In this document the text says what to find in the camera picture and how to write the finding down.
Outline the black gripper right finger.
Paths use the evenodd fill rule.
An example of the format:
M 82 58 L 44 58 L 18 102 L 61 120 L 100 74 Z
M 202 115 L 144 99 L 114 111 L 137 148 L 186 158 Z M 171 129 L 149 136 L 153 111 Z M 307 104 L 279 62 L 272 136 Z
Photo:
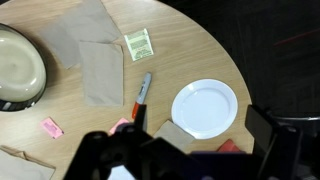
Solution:
M 254 105 L 247 107 L 245 127 L 254 138 L 253 153 L 263 157 L 280 125 Z

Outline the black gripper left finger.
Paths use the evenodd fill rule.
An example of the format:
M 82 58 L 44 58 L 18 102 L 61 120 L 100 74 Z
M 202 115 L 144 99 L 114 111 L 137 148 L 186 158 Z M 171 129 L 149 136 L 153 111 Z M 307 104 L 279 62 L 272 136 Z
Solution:
M 147 129 L 147 106 L 140 105 L 138 107 L 134 124 L 137 128 L 145 131 Z

